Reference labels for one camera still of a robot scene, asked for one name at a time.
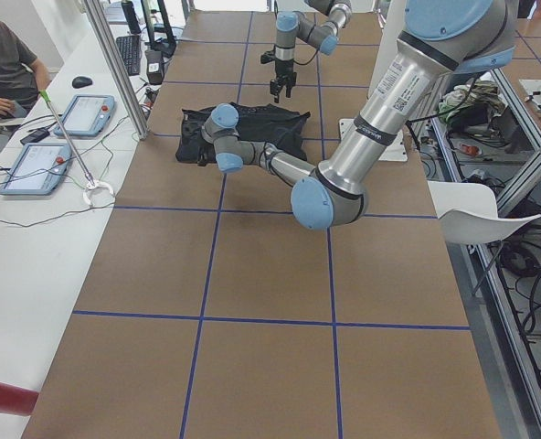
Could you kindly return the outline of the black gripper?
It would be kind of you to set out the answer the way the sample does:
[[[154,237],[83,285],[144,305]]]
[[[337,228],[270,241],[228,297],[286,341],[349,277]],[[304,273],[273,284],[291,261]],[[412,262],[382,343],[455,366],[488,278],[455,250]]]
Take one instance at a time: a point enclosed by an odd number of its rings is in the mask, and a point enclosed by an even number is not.
[[[275,78],[270,81],[270,94],[275,103],[280,102],[281,90],[285,89],[285,96],[291,98],[292,89],[296,85],[297,74],[293,69],[294,48],[281,48],[274,46],[273,50],[264,52],[260,56],[261,64],[274,63]]]

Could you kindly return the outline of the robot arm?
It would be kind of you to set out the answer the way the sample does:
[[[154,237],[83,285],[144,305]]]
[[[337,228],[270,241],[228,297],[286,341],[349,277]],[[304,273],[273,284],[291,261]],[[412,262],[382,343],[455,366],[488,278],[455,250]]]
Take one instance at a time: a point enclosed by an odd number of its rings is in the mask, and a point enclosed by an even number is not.
[[[270,80],[270,94],[275,103],[280,101],[283,89],[286,97],[290,98],[296,85],[296,40],[315,48],[315,53],[331,55],[339,42],[339,32],[350,22],[353,14],[349,1],[305,1],[305,4],[325,15],[326,21],[317,25],[300,11],[278,12],[273,49],[260,56],[261,64],[274,64],[275,78]]]
[[[397,54],[335,153],[314,166],[269,142],[242,141],[238,111],[218,105],[201,128],[223,173],[256,165],[292,185],[295,218],[325,230],[361,217],[363,181],[439,76],[499,68],[514,54],[516,1],[408,1]]]

